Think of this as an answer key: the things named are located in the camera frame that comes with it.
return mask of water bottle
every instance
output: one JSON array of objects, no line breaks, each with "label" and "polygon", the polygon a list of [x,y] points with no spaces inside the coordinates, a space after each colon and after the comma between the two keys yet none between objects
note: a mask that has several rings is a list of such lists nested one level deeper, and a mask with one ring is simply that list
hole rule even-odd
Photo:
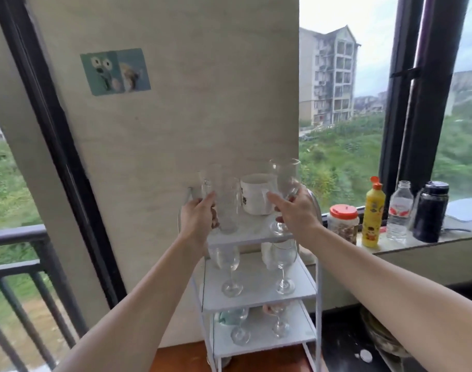
[{"label": "water bottle", "polygon": [[387,222],[387,237],[391,240],[404,243],[410,212],[413,205],[413,195],[410,191],[410,182],[401,180],[398,189],[389,201],[389,215]]}]

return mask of cartoon sticker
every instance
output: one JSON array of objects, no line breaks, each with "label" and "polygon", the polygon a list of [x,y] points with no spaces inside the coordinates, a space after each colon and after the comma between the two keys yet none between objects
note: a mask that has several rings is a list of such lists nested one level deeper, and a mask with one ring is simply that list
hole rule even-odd
[{"label": "cartoon sticker", "polygon": [[95,96],[151,89],[141,48],[84,53],[81,61]]}]

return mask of forearm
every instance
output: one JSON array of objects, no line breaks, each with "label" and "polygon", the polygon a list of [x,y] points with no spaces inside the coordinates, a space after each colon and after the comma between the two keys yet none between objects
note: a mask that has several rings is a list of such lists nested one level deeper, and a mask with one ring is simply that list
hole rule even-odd
[{"label": "forearm", "polygon": [[313,226],[298,240],[429,371],[472,370],[472,302]]},{"label": "forearm", "polygon": [[133,291],[91,329],[58,372],[148,371],[200,248],[177,238]]}]

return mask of overcast sky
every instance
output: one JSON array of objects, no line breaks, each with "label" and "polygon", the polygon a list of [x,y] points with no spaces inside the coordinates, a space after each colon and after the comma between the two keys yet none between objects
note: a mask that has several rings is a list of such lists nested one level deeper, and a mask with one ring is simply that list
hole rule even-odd
[{"label": "overcast sky", "polygon": [[[355,96],[387,90],[398,0],[300,0],[300,26],[328,33],[348,25],[358,49]],[[472,70],[472,0],[455,71]]]}]

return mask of hand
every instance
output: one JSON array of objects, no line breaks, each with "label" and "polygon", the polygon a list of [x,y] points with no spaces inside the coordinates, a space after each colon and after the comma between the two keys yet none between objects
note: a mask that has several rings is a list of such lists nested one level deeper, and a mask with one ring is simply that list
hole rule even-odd
[{"label": "hand", "polygon": [[267,193],[267,198],[276,206],[276,211],[282,213],[282,216],[277,217],[276,220],[284,222],[299,243],[307,230],[322,227],[322,222],[317,219],[312,197],[303,184],[296,196],[289,201],[272,192]]},{"label": "hand", "polygon": [[208,194],[203,200],[197,198],[185,204],[181,209],[179,236],[194,242],[196,246],[203,249],[210,231],[219,226],[214,206],[215,192]]}]

